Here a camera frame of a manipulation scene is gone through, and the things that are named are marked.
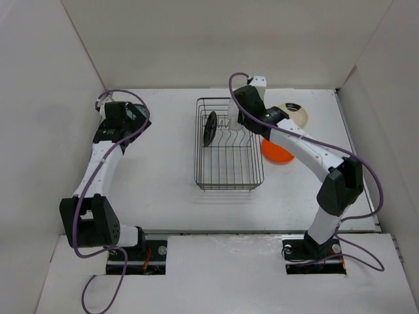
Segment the blue patterned plate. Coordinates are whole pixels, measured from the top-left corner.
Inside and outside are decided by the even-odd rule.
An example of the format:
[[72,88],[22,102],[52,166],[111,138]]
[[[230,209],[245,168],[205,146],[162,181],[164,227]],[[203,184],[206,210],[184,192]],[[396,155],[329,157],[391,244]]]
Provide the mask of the blue patterned plate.
[[146,120],[146,110],[145,107],[141,104],[127,104],[126,114],[129,119],[136,123],[143,124]]

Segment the cream plate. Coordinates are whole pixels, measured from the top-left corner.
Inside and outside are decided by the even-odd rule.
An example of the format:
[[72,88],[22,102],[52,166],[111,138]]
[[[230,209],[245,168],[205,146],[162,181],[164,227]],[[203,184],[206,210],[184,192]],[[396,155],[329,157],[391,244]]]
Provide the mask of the cream plate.
[[287,113],[289,119],[283,119],[279,124],[279,128],[285,129],[292,120],[296,126],[304,129],[308,123],[308,113],[304,107],[297,103],[282,103],[278,108]]

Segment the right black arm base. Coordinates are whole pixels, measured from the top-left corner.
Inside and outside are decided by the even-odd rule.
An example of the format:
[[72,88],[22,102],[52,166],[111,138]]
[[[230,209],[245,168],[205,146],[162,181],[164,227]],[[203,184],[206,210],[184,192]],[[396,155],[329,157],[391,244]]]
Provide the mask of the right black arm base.
[[346,275],[340,242],[335,237],[318,245],[307,235],[282,237],[282,257],[288,275]]

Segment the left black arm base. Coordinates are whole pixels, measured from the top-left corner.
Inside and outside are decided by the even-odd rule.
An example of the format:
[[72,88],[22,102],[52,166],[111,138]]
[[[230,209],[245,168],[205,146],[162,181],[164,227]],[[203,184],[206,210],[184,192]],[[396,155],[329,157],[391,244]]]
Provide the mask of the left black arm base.
[[[126,275],[165,275],[168,253],[168,237],[150,235],[146,237],[145,248],[127,247]],[[106,275],[121,275],[124,255],[120,251],[109,253],[105,266]]]

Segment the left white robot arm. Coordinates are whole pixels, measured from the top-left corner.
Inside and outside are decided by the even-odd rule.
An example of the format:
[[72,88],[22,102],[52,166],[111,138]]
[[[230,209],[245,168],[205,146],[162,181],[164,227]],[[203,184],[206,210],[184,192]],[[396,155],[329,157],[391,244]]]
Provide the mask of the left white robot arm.
[[60,215],[71,247],[124,247],[137,260],[147,249],[143,230],[121,224],[107,197],[128,145],[151,125],[149,112],[143,104],[114,101],[103,104],[100,114],[86,172],[73,195],[61,200]]

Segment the clear glass plate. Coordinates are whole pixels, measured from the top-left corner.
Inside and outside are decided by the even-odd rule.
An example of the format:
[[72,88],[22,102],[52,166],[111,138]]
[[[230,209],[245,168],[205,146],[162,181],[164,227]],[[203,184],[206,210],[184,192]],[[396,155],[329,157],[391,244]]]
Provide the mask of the clear glass plate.
[[232,98],[229,99],[228,103],[228,112],[227,112],[227,119],[228,119],[228,128],[231,131],[240,131],[243,126],[238,122],[238,116],[240,114],[240,110],[237,107],[236,103]]

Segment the black plate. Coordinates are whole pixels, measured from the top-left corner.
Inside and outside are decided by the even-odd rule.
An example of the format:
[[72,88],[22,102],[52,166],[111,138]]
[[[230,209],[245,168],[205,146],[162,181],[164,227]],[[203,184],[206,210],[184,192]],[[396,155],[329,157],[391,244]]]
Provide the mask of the black plate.
[[203,133],[203,146],[208,147],[211,145],[213,139],[215,138],[215,133],[217,131],[217,115],[215,111],[210,112],[206,124],[204,126]]

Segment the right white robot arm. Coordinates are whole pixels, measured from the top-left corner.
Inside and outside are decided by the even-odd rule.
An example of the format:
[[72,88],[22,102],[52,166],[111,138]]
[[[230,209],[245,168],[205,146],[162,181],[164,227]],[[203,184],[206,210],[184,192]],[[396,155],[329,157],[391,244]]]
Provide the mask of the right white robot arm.
[[243,86],[231,95],[238,107],[237,123],[290,152],[321,183],[316,196],[319,209],[302,242],[306,255],[318,257],[325,252],[342,215],[363,193],[362,163],[315,144],[286,111],[267,109],[256,87]]

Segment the orange plate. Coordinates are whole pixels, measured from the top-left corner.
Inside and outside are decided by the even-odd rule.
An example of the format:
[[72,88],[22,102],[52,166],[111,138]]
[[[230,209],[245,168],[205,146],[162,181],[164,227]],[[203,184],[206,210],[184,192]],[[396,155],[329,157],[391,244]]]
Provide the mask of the orange plate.
[[284,148],[263,139],[261,143],[263,156],[274,164],[286,164],[294,160],[294,156]]

